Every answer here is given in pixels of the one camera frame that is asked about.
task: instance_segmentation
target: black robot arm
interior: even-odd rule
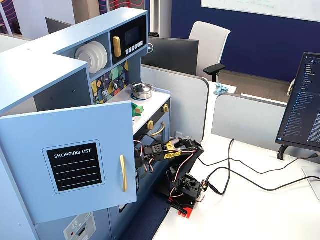
[[[197,141],[188,137],[176,138],[166,143],[144,146],[143,154],[141,148],[136,148],[135,166],[137,168],[149,166],[149,172],[152,173],[155,162],[169,160],[166,171],[169,188],[167,203],[179,210],[183,217],[189,218],[203,186],[203,181],[198,182],[189,172],[203,152],[202,146]]]

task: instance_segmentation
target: blue cloth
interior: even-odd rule
[[[214,91],[215,95],[220,95],[223,93],[227,93],[229,91],[229,88],[222,86],[222,84],[217,83],[216,84],[216,90]]]

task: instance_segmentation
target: office chair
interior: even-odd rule
[[[213,82],[219,82],[219,71],[226,68],[220,64],[230,30],[197,21],[194,23],[190,37],[199,40],[196,75],[207,78],[212,76]]]

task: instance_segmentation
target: oven door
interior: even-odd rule
[[[147,17],[143,15],[110,31],[113,65],[147,44]]]

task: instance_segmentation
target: white plate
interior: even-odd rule
[[[100,52],[102,53],[102,58],[103,58],[102,68],[104,69],[108,62],[108,53],[106,48],[98,41],[91,41],[90,44],[97,46]]]
[[[99,59],[97,54],[87,44],[78,48],[75,52],[75,58],[85,61],[89,64],[89,73],[95,74],[99,68]]]
[[[99,63],[99,67],[98,67],[98,71],[100,71],[102,69],[102,65],[103,65],[103,56],[102,56],[102,52],[100,51],[100,49],[94,45],[94,44],[91,44],[90,42],[87,44],[89,46],[89,48],[91,48],[95,54],[97,55],[98,57],[98,63]]]

